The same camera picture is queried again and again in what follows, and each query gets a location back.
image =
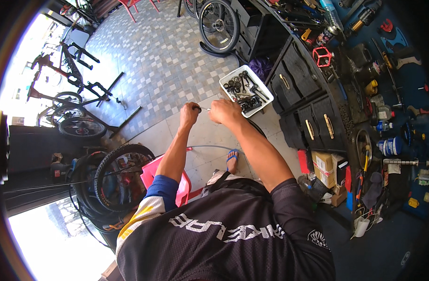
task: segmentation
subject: tiled floor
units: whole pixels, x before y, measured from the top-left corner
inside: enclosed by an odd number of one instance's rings
[[[142,143],[155,155],[164,153],[177,132],[180,108],[186,102],[210,107],[221,96],[219,79],[238,67],[233,57],[225,59],[209,56],[198,48],[199,29],[195,19],[184,11],[176,17],[177,0],[156,3],[157,13],[149,1],[132,8],[137,23],[133,23],[124,8],[111,14],[89,39],[86,48],[100,59],[93,70],[84,69],[85,81],[99,81],[105,87],[124,71],[112,93],[123,100],[104,102],[99,108],[89,108],[111,125],[122,123],[141,105],[143,109],[113,139],[104,139],[111,148],[124,143]],[[301,174],[296,150],[289,148],[279,126],[279,116],[272,106],[265,114],[257,113],[252,120],[260,126],[269,141],[283,155],[294,175]],[[219,145],[240,148],[234,135],[224,126],[200,113],[191,130],[189,145]],[[225,169],[228,150],[195,148],[187,152],[185,170],[193,191],[202,188],[215,169]],[[240,156],[238,175],[257,178],[244,156]]]

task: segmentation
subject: yellow stripe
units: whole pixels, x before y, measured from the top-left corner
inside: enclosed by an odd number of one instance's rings
[[[126,238],[127,238],[127,236],[129,236],[129,235],[130,235],[130,233],[132,233],[132,232],[133,232],[133,230],[131,230],[131,229],[126,229],[126,230],[124,231],[124,233],[122,233],[121,238],[122,238],[122,239],[126,239]]]
[[[130,227],[130,226],[132,226],[132,224],[134,224],[135,222],[140,222],[140,221],[142,221],[144,218],[140,218],[140,219],[137,219],[137,217],[139,217],[139,216],[141,216],[142,214],[144,214],[144,213],[147,213],[147,212],[150,212],[151,210],[153,209],[153,207],[152,206],[147,206],[147,207],[145,207],[144,209],[142,209],[138,214],[136,214],[136,215],[134,215],[133,217],[132,217],[132,219],[128,222],[128,224],[126,224],[122,229],[121,229],[121,231],[119,232],[119,235],[118,235],[118,238],[119,237],[121,237],[122,239],[124,239],[123,238],[123,233]]]

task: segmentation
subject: blue flip-flop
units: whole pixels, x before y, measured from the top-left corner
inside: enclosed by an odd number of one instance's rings
[[[230,154],[230,152],[237,152],[237,153],[239,153],[239,151],[237,150],[237,149],[232,149],[232,150],[230,150],[229,152],[228,152],[228,154]],[[232,159],[232,158],[236,158],[236,161],[238,161],[238,157],[235,155],[235,154],[233,154],[232,156],[230,156],[229,158],[227,158],[227,161],[225,161],[226,163],[230,160],[230,159]]]

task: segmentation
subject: plastic chair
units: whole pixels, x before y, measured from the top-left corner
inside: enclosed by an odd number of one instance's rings
[[[152,162],[148,163],[143,167],[143,174],[141,175],[141,180],[144,183],[146,189],[149,189],[150,185],[154,181],[155,173],[157,172],[158,165],[161,162],[161,159],[164,155],[156,158]],[[178,186],[177,196],[175,197],[175,205],[180,207],[181,205],[187,204],[188,200],[200,194],[202,189],[197,190],[195,192],[191,192],[191,181],[187,173],[183,170],[182,179],[180,180],[180,184]]]
[[[133,17],[132,13],[130,12],[129,8],[133,6],[135,8],[136,13],[138,13],[138,9],[136,8],[135,4],[141,0],[118,0],[118,1],[127,9],[127,12],[130,15],[130,17],[132,18],[133,22],[136,23],[136,20]],[[154,6],[155,10],[157,10],[157,12],[159,13],[160,11],[158,10],[157,6],[155,6],[154,1],[153,0],[149,0],[149,1],[150,1],[150,3],[152,3],[152,6]]]

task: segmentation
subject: blue sleeve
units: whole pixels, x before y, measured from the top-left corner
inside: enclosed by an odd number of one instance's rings
[[[175,179],[163,176],[161,174],[156,175],[151,186],[147,190],[146,196],[159,196],[163,198],[165,203],[165,211],[171,211],[177,208],[175,205],[175,197],[178,191],[178,182]]]

